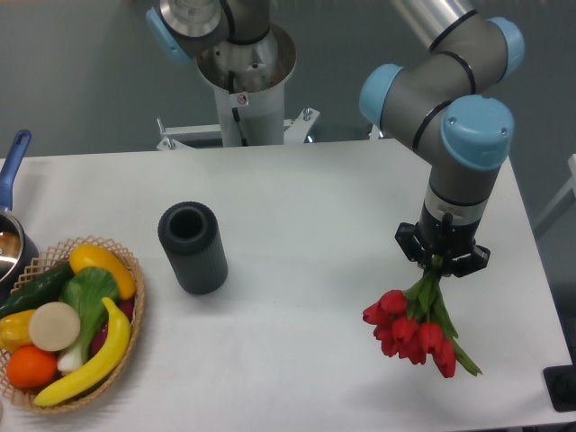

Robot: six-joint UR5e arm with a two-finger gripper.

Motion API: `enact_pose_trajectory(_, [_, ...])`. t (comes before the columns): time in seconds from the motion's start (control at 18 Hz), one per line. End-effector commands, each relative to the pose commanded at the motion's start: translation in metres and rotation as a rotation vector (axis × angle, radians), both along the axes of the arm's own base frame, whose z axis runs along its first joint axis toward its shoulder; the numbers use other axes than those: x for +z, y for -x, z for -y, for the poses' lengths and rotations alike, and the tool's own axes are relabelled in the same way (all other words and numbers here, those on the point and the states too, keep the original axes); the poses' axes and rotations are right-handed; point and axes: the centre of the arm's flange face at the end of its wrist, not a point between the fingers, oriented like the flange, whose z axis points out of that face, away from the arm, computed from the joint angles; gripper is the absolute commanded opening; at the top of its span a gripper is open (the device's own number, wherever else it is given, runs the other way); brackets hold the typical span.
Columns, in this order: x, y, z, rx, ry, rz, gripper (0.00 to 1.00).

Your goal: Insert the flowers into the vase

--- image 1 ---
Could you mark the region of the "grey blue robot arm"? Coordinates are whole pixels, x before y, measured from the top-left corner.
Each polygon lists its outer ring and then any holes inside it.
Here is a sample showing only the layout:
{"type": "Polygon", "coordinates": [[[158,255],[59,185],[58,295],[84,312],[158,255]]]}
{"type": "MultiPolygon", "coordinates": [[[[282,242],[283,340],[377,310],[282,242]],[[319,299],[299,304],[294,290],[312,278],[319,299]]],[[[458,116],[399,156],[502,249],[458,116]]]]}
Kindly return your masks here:
{"type": "MultiPolygon", "coordinates": [[[[519,28],[484,19],[467,1],[397,1],[429,51],[406,69],[378,67],[359,95],[362,115],[431,166],[421,215],[395,238],[408,260],[463,277],[490,257],[475,239],[515,125],[483,92],[514,72],[525,53],[519,28]]],[[[212,87],[227,147],[284,144],[284,84],[295,67],[291,37],[267,1],[159,1],[146,14],[161,49],[194,60],[212,87]]]]}

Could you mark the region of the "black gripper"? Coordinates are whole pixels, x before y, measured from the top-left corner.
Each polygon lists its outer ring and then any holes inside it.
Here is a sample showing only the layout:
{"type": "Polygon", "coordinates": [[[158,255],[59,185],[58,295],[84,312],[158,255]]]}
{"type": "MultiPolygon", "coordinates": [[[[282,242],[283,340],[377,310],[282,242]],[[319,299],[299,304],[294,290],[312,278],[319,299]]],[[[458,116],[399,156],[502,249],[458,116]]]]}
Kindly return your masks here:
{"type": "Polygon", "coordinates": [[[480,221],[458,225],[452,214],[442,220],[421,214],[417,224],[401,222],[394,238],[405,257],[420,268],[440,256],[444,266],[452,266],[455,277],[465,277],[486,268],[490,260],[491,252],[475,243],[480,221]]]}

